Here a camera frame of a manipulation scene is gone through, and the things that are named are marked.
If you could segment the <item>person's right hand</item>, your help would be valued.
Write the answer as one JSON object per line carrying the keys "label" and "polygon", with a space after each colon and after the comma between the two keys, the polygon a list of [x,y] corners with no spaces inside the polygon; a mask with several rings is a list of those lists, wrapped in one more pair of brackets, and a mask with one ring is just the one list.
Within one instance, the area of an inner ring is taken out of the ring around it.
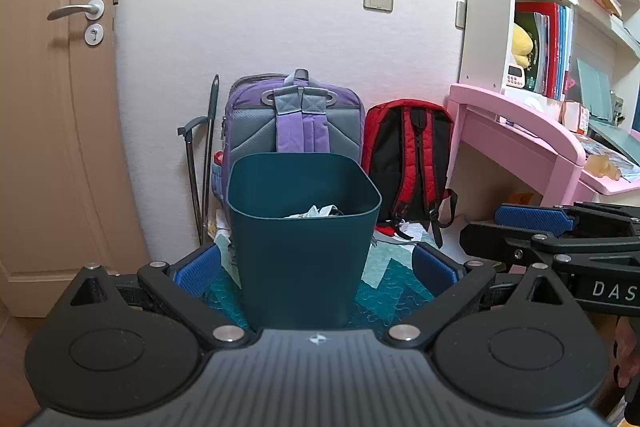
{"label": "person's right hand", "polygon": [[616,381],[621,388],[628,384],[639,374],[639,337],[631,326],[628,317],[621,317],[615,329],[616,355],[615,362],[618,367]]}

